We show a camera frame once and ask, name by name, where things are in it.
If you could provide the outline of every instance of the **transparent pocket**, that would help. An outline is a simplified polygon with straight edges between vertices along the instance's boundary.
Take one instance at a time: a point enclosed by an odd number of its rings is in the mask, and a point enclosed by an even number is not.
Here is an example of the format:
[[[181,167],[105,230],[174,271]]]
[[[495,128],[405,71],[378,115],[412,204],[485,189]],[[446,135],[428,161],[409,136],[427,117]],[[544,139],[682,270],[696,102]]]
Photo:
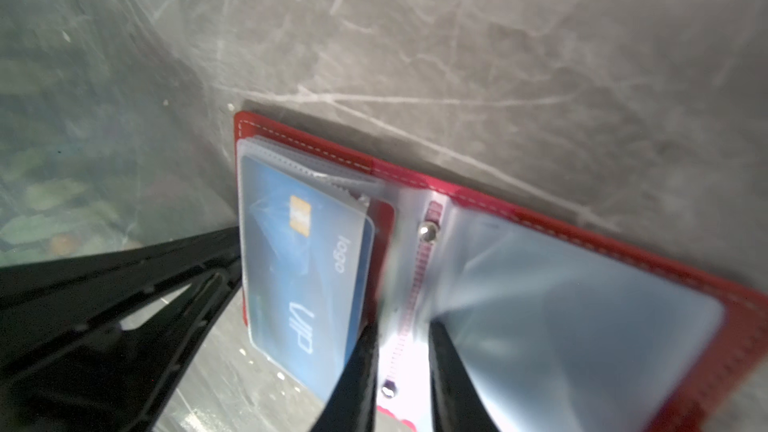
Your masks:
[[[712,297],[452,207],[426,312],[502,430],[640,431],[723,320]]]

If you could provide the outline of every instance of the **stitched edge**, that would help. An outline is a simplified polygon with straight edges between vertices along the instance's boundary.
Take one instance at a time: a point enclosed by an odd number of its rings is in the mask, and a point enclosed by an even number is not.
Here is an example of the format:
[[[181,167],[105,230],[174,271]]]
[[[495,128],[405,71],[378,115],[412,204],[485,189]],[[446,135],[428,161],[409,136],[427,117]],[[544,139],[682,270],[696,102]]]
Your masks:
[[[243,138],[243,123],[250,124],[252,126],[258,127],[259,129],[262,129],[270,134],[273,134],[275,136],[278,136],[282,139],[288,140],[289,142],[292,142],[300,147],[303,147],[305,149],[314,150],[316,152],[320,152],[324,156],[328,156],[331,158],[334,158],[335,160],[338,160],[341,163],[349,164],[351,166],[359,167],[364,170],[371,171],[370,167],[364,166],[362,164],[359,164],[357,162],[353,162],[351,160],[348,160],[346,158],[338,157],[334,154],[331,154],[327,150],[321,149],[319,147],[313,147],[310,146],[302,141],[292,139],[291,137],[286,136],[285,134],[282,134],[280,132],[274,131],[272,129],[268,129],[260,124],[250,122],[247,120],[239,120],[237,123],[237,136],[238,139]],[[619,254],[613,251],[609,251],[604,247],[596,247],[593,244],[590,244],[590,242],[585,242],[581,240],[580,238],[571,237],[570,235],[563,234],[561,232],[556,232],[550,228],[546,228],[543,226],[540,226],[539,224],[533,224],[530,221],[527,220],[521,220],[518,216],[515,216],[514,214],[507,212],[505,210],[502,210],[498,207],[491,206],[490,204],[487,204],[485,202],[480,202],[474,198],[470,198],[467,196],[463,196],[461,194],[455,194],[448,192],[446,190],[443,190],[439,187],[430,186],[426,182],[418,182],[415,180],[412,180],[407,177],[398,176],[396,174],[390,173],[386,170],[378,170],[378,172],[393,177],[395,179],[398,179],[403,182],[407,182],[409,184],[412,184],[414,186],[418,186],[421,188],[430,188],[431,190],[434,190],[436,192],[439,192],[441,194],[444,194],[448,197],[452,198],[460,198],[462,200],[466,200],[467,202],[474,204],[478,207],[484,208],[486,210],[490,210],[496,214],[501,214],[502,216],[505,216],[506,218],[509,218],[510,220],[523,224],[526,227],[533,228],[535,230],[538,230],[540,232],[545,232],[549,235],[552,235],[553,237],[560,238],[563,241],[571,242],[575,245],[579,245],[580,247],[586,248],[587,250],[591,250],[592,252],[597,252],[598,254],[619,260],[621,262],[624,262],[626,264],[632,265],[637,268],[641,268],[646,271],[651,271],[657,275],[660,275],[667,280],[671,280],[672,282],[677,282],[678,284],[685,285],[689,288],[695,288],[696,290],[699,290],[701,292],[704,292],[708,295],[713,295],[721,300],[733,302],[738,305],[742,305],[749,310],[756,312],[757,315],[762,319],[762,322],[760,325],[755,327],[755,331],[748,337],[748,339],[744,342],[741,348],[738,348],[734,351],[734,354],[731,356],[729,360],[727,360],[722,368],[720,370],[716,370],[710,375],[710,379],[705,382],[705,386],[700,388],[696,396],[699,400],[705,400],[707,399],[714,390],[716,390],[724,380],[728,379],[730,376],[732,376],[735,372],[738,371],[738,367],[746,360],[753,352],[755,346],[757,346],[757,343],[768,334],[768,321],[766,320],[766,316],[768,316],[768,312],[766,310],[760,308],[758,305],[754,304],[753,302],[750,302],[748,300],[745,300],[742,297],[739,297],[733,292],[725,292],[721,291],[719,289],[713,288],[709,285],[706,285],[702,283],[701,281],[695,279],[695,278],[688,278],[683,277],[676,272],[667,271],[660,267],[652,267],[650,264],[647,264],[646,262],[637,261],[631,257],[628,257],[624,254]],[[683,421],[690,416],[690,414],[694,411],[694,406],[696,405],[696,402],[694,400],[688,400],[687,406],[683,407],[679,413],[677,413],[672,421],[670,422],[670,425],[665,427],[663,430],[666,431],[675,431],[678,429],[678,427],[683,423]]]

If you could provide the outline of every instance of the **black plastic bracket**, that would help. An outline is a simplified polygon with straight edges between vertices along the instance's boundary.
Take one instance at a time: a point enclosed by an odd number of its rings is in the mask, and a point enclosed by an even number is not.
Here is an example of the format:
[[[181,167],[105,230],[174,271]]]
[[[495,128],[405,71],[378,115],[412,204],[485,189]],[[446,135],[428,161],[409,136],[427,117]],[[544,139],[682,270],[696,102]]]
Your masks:
[[[151,430],[240,282],[237,228],[0,269],[0,430]]]

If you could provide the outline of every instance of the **open card holder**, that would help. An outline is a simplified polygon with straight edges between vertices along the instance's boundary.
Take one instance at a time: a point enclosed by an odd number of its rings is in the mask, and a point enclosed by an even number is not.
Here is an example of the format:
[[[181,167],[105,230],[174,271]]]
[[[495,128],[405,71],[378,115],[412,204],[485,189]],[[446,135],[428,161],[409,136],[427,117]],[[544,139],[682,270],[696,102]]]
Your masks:
[[[379,321],[377,403],[414,430],[432,429],[433,320],[499,429],[520,432],[697,430],[768,352],[768,298],[754,290],[252,112],[234,129],[239,176],[256,141],[368,204],[370,273],[361,265],[365,292],[350,286],[364,301],[347,332]]]

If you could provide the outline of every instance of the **red leather cover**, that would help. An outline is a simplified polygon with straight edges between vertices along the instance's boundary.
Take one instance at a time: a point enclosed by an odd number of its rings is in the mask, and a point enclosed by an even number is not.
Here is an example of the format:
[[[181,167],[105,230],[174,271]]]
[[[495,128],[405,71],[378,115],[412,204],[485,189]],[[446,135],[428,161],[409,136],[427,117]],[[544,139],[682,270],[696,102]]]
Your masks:
[[[470,188],[347,149],[253,112],[235,115],[234,132],[235,143],[245,137],[264,136],[375,177],[436,190],[461,206],[504,217],[719,300],[726,311],[723,325],[651,421],[648,432],[697,430],[768,352],[768,297],[759,292]]]

